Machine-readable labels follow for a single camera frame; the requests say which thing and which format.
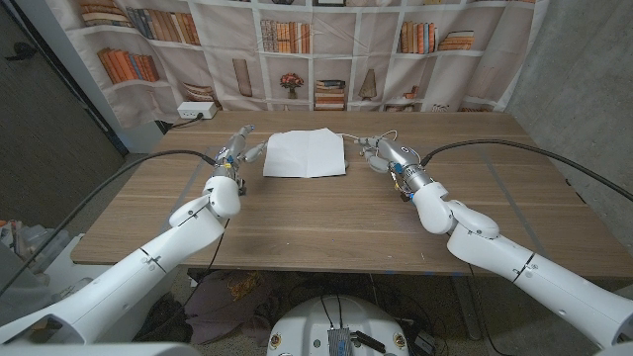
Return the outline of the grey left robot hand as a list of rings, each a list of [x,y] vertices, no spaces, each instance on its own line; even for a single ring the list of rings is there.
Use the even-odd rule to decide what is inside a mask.
[[[252,163],[261,156],[267,146],[267,141],[262,141],[251,148],[246,147],[246,138],[253,130],[254,125],[246,125],[231,136],[215,157],[216,165],[212,177],[224,176],[237,181],[239,166],[242,163]]]

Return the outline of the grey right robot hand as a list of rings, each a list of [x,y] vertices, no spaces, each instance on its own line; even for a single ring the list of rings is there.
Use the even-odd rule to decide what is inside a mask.
[[[378,173],[389,173],[401,193],[409,196],[433,182],[411,147],[385,136],[364,136],[355,138],[354,142],[361,147],[360,155],[370,168]]]

